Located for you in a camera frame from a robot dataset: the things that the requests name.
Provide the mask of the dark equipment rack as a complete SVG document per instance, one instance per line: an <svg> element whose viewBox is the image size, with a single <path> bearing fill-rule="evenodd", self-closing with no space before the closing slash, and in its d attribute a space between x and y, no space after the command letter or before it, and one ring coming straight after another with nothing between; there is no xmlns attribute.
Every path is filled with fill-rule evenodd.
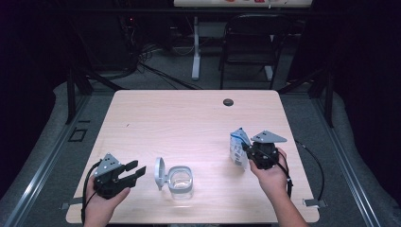
<svg viewBox="0 0 401 227"><path fill-rule="evenodd" d="M97 71L127 71L135 66L136 59L116 15L85 14L77 16L75 23Z"/></svg>

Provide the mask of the person's right hand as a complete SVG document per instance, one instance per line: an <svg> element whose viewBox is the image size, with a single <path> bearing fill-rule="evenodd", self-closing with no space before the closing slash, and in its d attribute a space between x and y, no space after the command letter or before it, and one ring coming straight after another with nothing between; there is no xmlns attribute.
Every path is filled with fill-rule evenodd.
<svg viewBox="0 0 401 227"><path fill-rule="evenodd" d="M287 154L280 148L279 164L270 169L258 169L255 163L250 160L251 172L256 176L262 190L270 201L276 199L288 199L287 175L288 165L286 163Z"/></svg>

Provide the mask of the grey metal table bracket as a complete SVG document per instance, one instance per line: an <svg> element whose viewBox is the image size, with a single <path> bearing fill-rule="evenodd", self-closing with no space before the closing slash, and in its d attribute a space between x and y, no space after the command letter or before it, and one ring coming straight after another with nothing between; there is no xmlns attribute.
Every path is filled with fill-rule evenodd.
<svg viewBox="0 0 401 227"><path fill-rule="evenodd" d="M73 198L72 200L68 202L62 202L60 206L60 210L66 210L68 209L71 205L74 204L82 204L82 197L80 198Z"/></svg>
<svg viewBox="0 0 401 227"><path fill-rule="evenodd" d="M306 207L324 208L327 206L327 203L324 200L317 199L303 200L303 203Z"/></svg>

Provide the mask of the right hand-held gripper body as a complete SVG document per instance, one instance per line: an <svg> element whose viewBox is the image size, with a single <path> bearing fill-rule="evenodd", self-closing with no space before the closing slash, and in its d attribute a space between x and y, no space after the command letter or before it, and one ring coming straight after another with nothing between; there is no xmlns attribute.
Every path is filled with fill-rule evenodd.
<svg viewBox="0 0 401 227"><path fill-rule="evenodd" d="M276 143L285 143L286 138L270 131L261 131L251 138L252 150L246 152L258 169L269 169L279 163Z"/></svg>

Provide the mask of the black folding chair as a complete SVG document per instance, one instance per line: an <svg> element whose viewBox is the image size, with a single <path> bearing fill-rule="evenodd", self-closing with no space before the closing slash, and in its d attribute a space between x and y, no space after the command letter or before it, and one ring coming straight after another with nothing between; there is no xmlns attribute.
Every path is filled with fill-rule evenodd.
<svg viewBox="0 0 401 227"><path fill-rule="evenodd" d="M281 14L247 13L237 15L225 26L218 70L219 88L224 87L226 65L269 66L270 88L275 81L291 20Z"/></svg>

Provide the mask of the black frame post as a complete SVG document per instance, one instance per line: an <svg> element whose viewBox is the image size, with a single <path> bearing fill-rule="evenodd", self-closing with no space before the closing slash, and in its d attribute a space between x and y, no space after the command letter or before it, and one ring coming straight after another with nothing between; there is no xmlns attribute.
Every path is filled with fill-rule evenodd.
<svg viewBox="0 0 401 227"><path fill-rule="evenodd" d="M329 69L322 68L314 73L307 75L301 79L296 79L288 85L278 90L280 95L286 94L304 83L311 81L312 85L308 90L308 95L311 98L319 98L322 92L324 95L323 117L330 128L333 128L332 111L333 111L333 97L334 97L334 76Z"/></svg>
<svg viewBox="0 0 401 227"><path fill-rule="evenodd" d="M89 79L94 79L114 91L123 90L123 87L103 78L94 70L85 67L72 66L66 77L68 104L67 124L72 122L77 113L76 89L78 89L84 96L90 96L94 91Z"/></svg>

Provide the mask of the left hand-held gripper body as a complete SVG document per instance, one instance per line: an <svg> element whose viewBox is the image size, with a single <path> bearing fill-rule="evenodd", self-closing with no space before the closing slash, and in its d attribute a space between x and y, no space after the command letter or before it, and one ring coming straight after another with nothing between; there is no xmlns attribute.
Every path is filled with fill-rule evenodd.
<svg viewBox="0 0 401 227"><path fill-rule="evenodd" d="M107 153L100 161L94 176L94 190L98 196L110 199L129 187L127 180L120 179L119 175L126 170L126 166L119 162L111 153Z"/></svg>

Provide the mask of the white and blue milk carton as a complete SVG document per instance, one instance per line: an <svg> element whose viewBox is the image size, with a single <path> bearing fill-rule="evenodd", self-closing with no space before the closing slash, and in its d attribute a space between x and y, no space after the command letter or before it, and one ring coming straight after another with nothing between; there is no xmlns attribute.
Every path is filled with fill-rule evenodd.
<svg viewBox="0 0 401 227"><path fill-rule="evenodd" d="M230 157L236 166L246 169L249 161L246 151L242 149L242 143L251 144L247 133L239 128L230 134Z"/></svg>

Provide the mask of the aluminium floor rail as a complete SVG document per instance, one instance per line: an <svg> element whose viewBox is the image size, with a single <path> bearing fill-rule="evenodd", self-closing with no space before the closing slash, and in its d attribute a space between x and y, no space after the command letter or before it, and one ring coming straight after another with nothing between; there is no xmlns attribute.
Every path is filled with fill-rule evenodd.
<svg viewBox="0 0 401 227"><path fill-rule="evenodd" d="M67 101L61 96L56 98L55 107L39 139L5 196L0 200L0 227L23 225L90 100L90 96L80 96L76 114L70 123L66 124Z"/></svg>
<svg viewBox="0 0 401 227"><path fill-rule="evenodd" d="M318 113L318 117L323 124L323 128L329 136L330 142L334 147L334 154L336 156L338 165L348 184L348 188L354 198L357 208L364 219L367 227L382 227L377 215L371 205L365 190L363 189L357 174L354 171L352 164L345 153L344 147L338 138L334 128L331 128L324 117L323 104L318 98L312 98L311 102Z"/></svg>

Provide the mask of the clear pitcher with white lid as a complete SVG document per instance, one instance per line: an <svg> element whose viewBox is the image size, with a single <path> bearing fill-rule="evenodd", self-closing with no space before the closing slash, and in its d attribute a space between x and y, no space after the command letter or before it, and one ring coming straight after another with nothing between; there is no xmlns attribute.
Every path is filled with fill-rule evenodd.
<svg viewBox="0 0 401 227"><path fill-rule="evenodd" d="M154 181L159 190L166 185L174 200L189 200L193 196L193 173L188 166L173 166L166 169L165 161L158 157L154 167Z"/></svg>

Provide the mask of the person's left hand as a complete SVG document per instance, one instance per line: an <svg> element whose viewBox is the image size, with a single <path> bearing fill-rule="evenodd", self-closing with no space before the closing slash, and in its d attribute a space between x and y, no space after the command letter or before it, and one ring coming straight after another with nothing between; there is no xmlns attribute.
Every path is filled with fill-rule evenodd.
<svg viewBox="0 0 401 227"><path fill-rule="evenodd" d="M103 219L110 221L115 208L130 194L129 187L124 188L119 194L111 199L99 197L94 190L94 177L91 176L87 184L85 202L85 220Z"/></svg>

